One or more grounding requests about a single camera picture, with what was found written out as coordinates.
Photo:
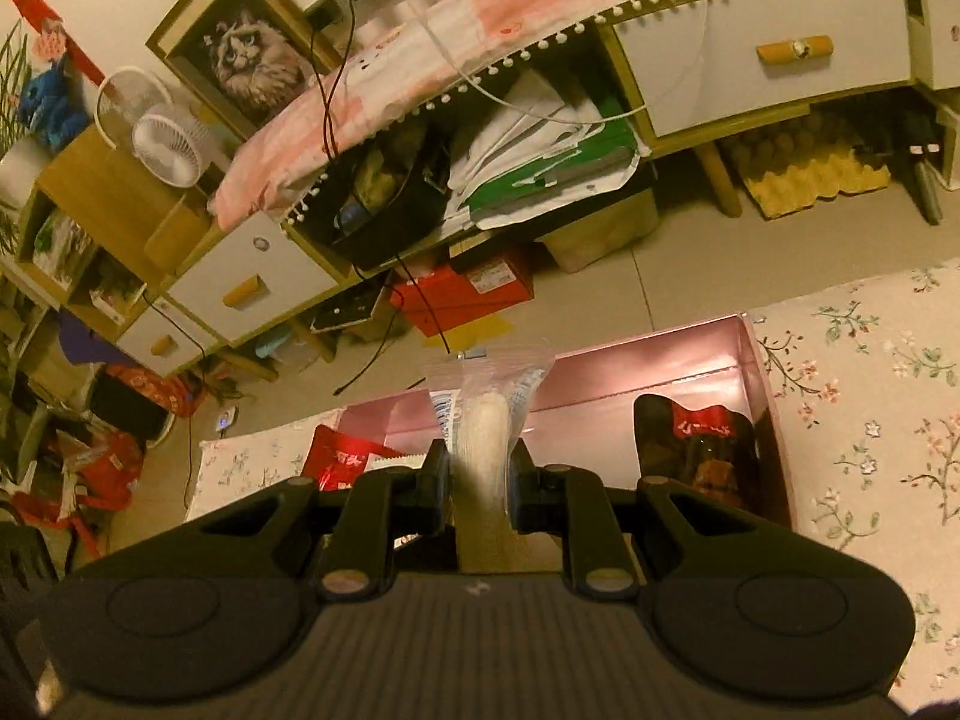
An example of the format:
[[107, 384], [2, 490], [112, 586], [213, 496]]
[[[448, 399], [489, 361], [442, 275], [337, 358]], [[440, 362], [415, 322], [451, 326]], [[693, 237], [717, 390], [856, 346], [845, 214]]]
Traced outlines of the clear white snack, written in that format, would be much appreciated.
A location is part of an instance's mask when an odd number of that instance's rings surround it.
[[503, 346], [449, 356], [425, 369], [451, 454], [452, 504], [462, 533], [509, 525], [509, 459], [554, 362], [542, 346]]

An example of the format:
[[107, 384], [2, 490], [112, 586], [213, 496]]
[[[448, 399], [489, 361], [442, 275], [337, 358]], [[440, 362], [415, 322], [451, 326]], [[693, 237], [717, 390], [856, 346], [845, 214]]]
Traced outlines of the dark red snack pack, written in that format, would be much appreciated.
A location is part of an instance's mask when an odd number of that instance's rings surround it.
[[722, 405], [688, 410], [646, 394], [633, 403], [633, 427], [641, 475], [673, 479], [739, 509], [757, 502], [760, 461], [750, 419]]

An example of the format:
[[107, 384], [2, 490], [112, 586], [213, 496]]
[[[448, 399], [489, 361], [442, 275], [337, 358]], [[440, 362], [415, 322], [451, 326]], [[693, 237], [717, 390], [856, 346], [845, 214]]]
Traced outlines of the pink cardboard box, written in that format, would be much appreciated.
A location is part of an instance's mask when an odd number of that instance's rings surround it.
[[438, 359], [425, 382], [345, 408], [338, 430], [404, 455], [452, 442], [459, 419], [537, 465], [579, 466], [605, 486], [672, 478], [791, 525], [781, 436], [754, 332], [741, 316], [557, 355], [543, 343]]

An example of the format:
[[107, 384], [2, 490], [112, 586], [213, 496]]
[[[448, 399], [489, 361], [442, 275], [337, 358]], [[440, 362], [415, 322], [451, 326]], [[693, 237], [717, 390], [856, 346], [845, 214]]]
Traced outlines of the large red snack bag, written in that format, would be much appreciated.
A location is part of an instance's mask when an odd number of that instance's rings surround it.
[[402, 454], [397, 450], [348, 436], [321, 424], [314, 429], [301, 476], [313, 479], [319, 491], [340, 491], [350, 489], [371, 460], [395, 460], [400, 457]]

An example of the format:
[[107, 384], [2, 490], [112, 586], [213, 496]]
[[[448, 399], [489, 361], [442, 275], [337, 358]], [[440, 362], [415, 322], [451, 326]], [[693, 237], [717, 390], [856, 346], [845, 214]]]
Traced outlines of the red shoe box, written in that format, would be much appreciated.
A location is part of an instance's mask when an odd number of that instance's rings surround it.
[[529, 257], [517, 247], [467, 268], [427, 252], [394, 271], [389, 302], [428, 338], [534, 298]]

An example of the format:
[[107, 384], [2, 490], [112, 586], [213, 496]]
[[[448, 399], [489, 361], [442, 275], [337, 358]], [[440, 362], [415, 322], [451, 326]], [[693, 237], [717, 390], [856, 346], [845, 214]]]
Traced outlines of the left white drawer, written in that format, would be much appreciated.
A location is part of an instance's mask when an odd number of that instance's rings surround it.
[[257, 213], [226, 234], [167, 294], [236, 343], [337, 284], [270, 216]]

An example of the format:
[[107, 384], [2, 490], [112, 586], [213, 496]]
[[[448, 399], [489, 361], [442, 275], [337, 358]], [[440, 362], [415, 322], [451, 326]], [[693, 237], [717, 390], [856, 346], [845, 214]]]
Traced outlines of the small lower left drawer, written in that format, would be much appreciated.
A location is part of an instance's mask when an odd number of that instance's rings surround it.
[[117, 340], [122, 353], [161, 377], [187, 369], [220, 344], [215, 333], [163, 298], [148, 304]]

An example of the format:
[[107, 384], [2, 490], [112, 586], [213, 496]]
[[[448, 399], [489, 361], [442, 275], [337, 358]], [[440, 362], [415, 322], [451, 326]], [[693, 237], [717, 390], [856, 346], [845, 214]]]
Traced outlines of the stack of papers and folders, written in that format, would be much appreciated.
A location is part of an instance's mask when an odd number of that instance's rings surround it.
[[527, 223], [624, 188], [649, 148], [596, 70], [524, 70], [452, 135], [443, 227]]

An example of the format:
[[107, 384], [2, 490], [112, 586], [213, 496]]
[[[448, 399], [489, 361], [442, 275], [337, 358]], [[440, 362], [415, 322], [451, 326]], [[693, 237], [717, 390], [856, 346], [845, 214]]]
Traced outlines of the floral tablecloth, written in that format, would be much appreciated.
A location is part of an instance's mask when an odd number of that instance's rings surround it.
[[907, 592], [916, 632], [893, 700], [916, 710], [957, 697], [957, 263], [576, 351], [508, 335], [482, 351], [523, 376], [529, 450], [615, 488], [640, 476], [641, 395], [747, 416], [761, 510]]

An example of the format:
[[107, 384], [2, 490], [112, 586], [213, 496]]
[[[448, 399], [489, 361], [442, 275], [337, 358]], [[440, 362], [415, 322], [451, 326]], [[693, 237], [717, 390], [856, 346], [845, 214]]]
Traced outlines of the yellow egg tray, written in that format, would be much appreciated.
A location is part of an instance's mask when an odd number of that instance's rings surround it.
[[799, 161], [739, 158], [734, 166], [765, 220], [807, 210], [818, 200], [875, 192], [892, 182], [884, 161], [862, 161], [857, 149], [844, 145], [801, 154]]

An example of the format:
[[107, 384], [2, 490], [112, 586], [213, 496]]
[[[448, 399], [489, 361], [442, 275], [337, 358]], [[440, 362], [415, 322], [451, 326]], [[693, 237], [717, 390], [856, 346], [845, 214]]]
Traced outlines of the pink floral cabinet cloth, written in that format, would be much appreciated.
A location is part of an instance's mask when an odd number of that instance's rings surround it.
[[257, 211], [281, 215], [327, 164], [322, 124], [348, 149], [494, 62], [569, 36], [576, 26], [644, 0], [438, 0], [309, 86], [236, 151], [213, 199], [221, 231]]

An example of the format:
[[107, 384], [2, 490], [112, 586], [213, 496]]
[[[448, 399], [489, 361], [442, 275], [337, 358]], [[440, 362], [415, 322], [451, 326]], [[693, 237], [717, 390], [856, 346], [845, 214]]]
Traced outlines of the white desk fan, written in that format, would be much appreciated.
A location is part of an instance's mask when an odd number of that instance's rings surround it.
[[109, 148], [125, 149], [171, 187], [194, 187], [210, 167], [229, 166], [212, 130], [148, 70], [122, 67], [99, 83], [94, 125]]

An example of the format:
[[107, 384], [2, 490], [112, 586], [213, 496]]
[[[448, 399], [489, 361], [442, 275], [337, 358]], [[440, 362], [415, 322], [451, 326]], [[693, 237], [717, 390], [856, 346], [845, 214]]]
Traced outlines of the framed cat picture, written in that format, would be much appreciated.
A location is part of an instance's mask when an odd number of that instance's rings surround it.
[[178, 0], [146, 47], [241, 140], [342, 65], [295, 0]]

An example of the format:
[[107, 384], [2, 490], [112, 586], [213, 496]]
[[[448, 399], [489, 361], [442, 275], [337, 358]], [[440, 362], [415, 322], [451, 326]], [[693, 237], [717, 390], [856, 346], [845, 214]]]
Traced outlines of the far right white drawer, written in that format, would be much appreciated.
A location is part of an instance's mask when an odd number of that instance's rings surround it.
[[934, 91], [958, 86], [958, 0], [921, 0], [918, 78]]

